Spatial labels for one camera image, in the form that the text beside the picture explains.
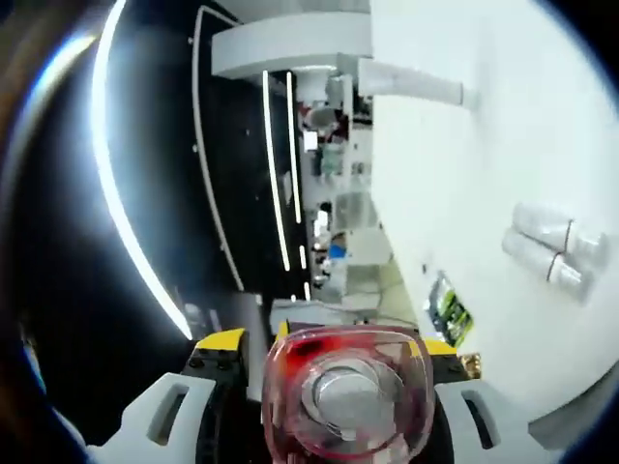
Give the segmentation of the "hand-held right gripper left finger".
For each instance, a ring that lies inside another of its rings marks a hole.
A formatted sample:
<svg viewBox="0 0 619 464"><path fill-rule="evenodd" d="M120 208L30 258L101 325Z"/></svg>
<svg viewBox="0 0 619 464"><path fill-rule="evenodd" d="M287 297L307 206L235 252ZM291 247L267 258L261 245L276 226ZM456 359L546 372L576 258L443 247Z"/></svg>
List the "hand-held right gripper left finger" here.
<svg viewBox="0 0 619 464"><path fill-rule="evenodd" d="M179 373L168 372L137 396L119 429L90 446L92 463L263 463L259 404L248 397L248 332L232 329L198 341Z"/></svg>

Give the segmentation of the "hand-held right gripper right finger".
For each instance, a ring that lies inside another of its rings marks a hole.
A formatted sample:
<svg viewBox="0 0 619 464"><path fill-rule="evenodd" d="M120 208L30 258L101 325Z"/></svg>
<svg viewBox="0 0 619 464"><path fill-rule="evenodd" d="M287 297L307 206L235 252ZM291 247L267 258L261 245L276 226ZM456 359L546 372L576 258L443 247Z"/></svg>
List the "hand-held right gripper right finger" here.
<svg viewBox="0 0 619 464"><path fill-rule="evenodd" d="M433 367L433 426L422 463L531 463L533 438L523 413L492 385L471 379L456 349L425 341Z"/></svg>

